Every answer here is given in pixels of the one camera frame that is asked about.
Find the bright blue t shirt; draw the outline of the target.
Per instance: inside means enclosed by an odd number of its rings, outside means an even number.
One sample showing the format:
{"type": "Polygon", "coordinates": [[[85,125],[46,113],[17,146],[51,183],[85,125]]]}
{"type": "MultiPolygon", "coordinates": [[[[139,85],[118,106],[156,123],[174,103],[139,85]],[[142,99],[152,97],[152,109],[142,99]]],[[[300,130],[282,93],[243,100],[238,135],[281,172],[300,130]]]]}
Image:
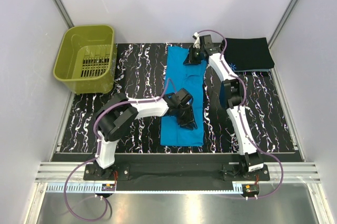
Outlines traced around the bright blue t shirt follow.
{"type": "Polygon", "coordinates": [[[206,62],[199,65],[184,65],[189,50],[178,46],[167,48],[165,78],[170,78],[176,89],[186,89],[193,97],[193,113],[196,129],[180,127],[174,116],[161,118],[161,145],[173,147],[201,147],[204,144],[203,128],[203,82],[206,62]]]}

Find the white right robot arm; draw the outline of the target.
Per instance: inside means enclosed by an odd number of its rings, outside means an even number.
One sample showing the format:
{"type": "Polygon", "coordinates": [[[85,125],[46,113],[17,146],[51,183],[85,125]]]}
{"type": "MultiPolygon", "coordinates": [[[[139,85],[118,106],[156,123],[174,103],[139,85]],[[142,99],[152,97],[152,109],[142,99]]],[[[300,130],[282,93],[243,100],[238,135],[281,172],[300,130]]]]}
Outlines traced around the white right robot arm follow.
{"type": "Polygon", "coordinates": [[[224,52],[227,40],[224,39],[224,47],[215,46],[211,35],[193,34],[195,42],[189,48],[189,53],[184,65],[198,65],[207,61],[221,80],[219,99],[221,106],[233,124],[236,139],[239,145],[239,167],[232,176],[240,175],[245,180],[251,180],[263,171],[264,162],[260,151],[253,142],[253,137],[245,113],[246,87],[243,80],[233,72],[225,60],[224,52]]]}

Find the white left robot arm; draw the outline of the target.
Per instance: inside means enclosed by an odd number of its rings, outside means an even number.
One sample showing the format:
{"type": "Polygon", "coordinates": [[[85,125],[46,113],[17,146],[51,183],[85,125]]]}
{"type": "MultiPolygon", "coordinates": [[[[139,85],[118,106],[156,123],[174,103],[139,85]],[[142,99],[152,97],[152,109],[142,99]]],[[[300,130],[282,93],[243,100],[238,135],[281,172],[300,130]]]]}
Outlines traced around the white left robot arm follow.
{"type": "Polygon", "coordinates": [[[137,119],[171,116],[176,118],[181,128],[197,129],[192,104],[193,97],[184,88],[176,93],[163,93],[145,99],[129,98],[125,93],[114,95],[96,114],[94,134],[97,152],[92,174],[103,180],[113,175],[117,144],[137,119]]]}

